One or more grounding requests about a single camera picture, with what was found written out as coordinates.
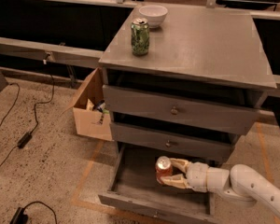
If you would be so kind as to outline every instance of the power cord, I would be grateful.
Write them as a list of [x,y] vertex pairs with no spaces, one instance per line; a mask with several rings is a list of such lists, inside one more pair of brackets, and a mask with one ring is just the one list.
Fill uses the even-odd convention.
[[1,127],[1,125],[3,124],[4,120],[6,119],[6,117],[9,115],[11,109],[12,109],[12,108],[15,106],[15,104],[17,103],[18,98],[19,98],[19,93],[20,93],[20,86],[19,86],[19,84],[18,84],[18,83],[10,83],[10,84],[9,84],[9,86],[12,86],[12,85],[18,86],[17,96],[16,96],[16,99],[14,100],[14,102],[13,102],[11,108],[8,110],[8,112],[6,113],[6,115],[2,118],[2,120],[1,120],[1,122],[0,122],[0,127]]
[[[54,77],[52,76],[52,75],[50,75],[51,76],[51,78],[52,78],[52,93],[51,93],[51,97],[50,97],[50,99],[48,100],[48,101],[46,101],[46,102],[37,102],[37,103],[35,103],[35,106],[34,106],[34,112],[35,112],[35,121],[36,121],[36,125],[35,125],[35,127],[30,131],[30,132],[27,132],[20,140],[19,140],[19,142],[18,142],[18,144],[16,145],[16,146],[14,146],[11,150],[10,150],[10,152],[7,154],[7,157],[1,162],[1,164],[0,164],[0,167],[6,162],[6,160],[8,159],[8,157],[9,157],[9,155],[11,154],[11,152],[16,148],[16,147],[18,147],[18,148],[23,148],[23,147],[25,147],[25,145],[30,141],[30,139],[32,138],[32,133],[33,133],[33,131],[36,129],[36,127],[38,126],[38,119],[37,119],[37,114],[36,114],[36,105],[42,105],[42,104],[48,104],[48,103],[50,103],[52,100],[53,100],[53,97],[54,97],[54,90],[55,90],[55,80],[54,80]],[[17,84],[17,83],[12,83],[12,84],[16,84],[18,87],[19,87],[19,89],[18,89],[18,94],[17,94],[17,98],[16,98],[16,100],[15,100],[15,102],[14,102],[14,104],[16,104],[16,101],[18,100],[18,96],[19,96],[19,92],[20,92],[20,86]]]
[[26,210],[27,207],[29,207],[32,204],[36,204],[36,203],[46,206],[53,213],[54,219],[55,219],[55,224],[57,224],[57,217],[56,217],[55,211],[51,207],[49,207],[48,205],[46,205],[45,203],[40,202],[40,201],[34,201],[31,203],[28,203],[24,208],[18,207],[15,215],[13,216],[13,218],[10,221],[10,224],[25,224],[28,220],[28,216],[24,214],[24,211]]

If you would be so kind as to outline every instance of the red can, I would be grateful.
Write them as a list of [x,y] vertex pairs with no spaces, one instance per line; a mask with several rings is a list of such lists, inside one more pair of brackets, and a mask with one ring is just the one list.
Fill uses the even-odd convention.
[[156,176],[157,176],[157,181],[160,184],[164,184],[161,181],[162,176],[169,176],[172,175],[173,173],[173,166],[171,164],[171,161],[168,157],[166,156],[161,156],[157,159],[156,162]]

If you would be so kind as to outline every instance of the green can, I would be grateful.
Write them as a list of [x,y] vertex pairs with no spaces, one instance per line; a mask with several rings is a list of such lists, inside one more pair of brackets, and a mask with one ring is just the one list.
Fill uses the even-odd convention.
[[132,52],[136,56],[145,55],[149,49],[149,25],[147,19],[135,19],[131,25]]

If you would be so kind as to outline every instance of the can lid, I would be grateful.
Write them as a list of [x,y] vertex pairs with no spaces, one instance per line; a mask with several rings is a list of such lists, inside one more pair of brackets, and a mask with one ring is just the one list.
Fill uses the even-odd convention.
[[156,164],[160,170],[166,170],[171,167],[171,161],[166,156],[159,157]]
[[133,24],[135,25],[144,25],[147,24],[147,19],[144,18],[137,18],[133,20]]

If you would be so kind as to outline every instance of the soda can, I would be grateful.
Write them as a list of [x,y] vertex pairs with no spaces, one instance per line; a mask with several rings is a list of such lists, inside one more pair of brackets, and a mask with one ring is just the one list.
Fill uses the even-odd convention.
[[145,55],[149,49],[149,25],[147,19],[135,19],[131,25],[132,52],[136,56]]
[[172,175],[172,173],[173,173],[173,166],[171,164],[170,159],[166,156],[159,157],[156,162],[157,181],[160,184],[163,184],[163,182],[161,181],[161,177]]

